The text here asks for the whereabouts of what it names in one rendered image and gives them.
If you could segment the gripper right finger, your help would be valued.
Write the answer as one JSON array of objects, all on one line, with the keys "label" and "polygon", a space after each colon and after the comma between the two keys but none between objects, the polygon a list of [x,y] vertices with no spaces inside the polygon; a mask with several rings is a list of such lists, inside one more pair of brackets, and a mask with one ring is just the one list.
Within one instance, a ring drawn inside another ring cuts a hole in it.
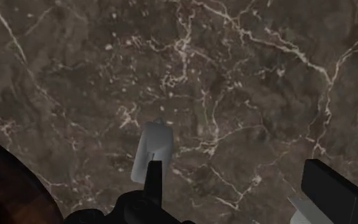
[{"label": "gripper right finger", "polygon": [[305,160],[301,190],[333,224],[358,224],[358,186],[319,159]]}]

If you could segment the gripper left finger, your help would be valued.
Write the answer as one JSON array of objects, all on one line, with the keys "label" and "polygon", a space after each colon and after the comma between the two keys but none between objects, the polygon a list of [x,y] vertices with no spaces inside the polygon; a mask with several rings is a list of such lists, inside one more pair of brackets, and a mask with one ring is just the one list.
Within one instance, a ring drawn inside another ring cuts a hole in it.
[{"label": "gripper left finger", "polygon": [[144,188],[120,195],[113,210],[105,215],[98,209],[80,209],[64,224],[195,224],[179,221],[162,209],[162,162],[148,164]]}]

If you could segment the pale grey flat object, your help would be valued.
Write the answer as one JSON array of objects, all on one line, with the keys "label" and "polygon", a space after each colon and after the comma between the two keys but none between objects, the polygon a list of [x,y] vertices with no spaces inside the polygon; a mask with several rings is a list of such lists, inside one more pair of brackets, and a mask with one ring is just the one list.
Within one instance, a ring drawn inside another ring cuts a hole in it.
[{"label": "pale grey flat object", "polygon": [[333,224],[311,200],[287,199],[296,208],[289,224]]}]

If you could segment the pale grey rounded bottle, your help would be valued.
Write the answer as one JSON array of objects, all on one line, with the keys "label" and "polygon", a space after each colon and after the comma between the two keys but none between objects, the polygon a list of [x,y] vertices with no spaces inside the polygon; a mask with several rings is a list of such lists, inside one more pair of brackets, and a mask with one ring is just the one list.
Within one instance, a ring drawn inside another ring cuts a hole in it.
[{"label": "pale grey rounded bottle", "polygon": [[131,180],[145,183],[148,163],[152,160],[162,162],[162,180],[165,180],[167,170],[174,150],[174,136],[171,127],[161,118],[146,122],[142,126],[142,134],[134,158]]}]

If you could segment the dark brown round bowl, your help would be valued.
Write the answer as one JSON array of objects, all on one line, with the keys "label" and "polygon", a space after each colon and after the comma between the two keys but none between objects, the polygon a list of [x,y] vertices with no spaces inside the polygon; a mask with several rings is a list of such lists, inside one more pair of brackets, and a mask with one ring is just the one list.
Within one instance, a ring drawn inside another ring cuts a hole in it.
[{"label": "dark brown round bowl", "polygon": [[0,224],[63,224],[62,213],[48,190],[1,145]]}]

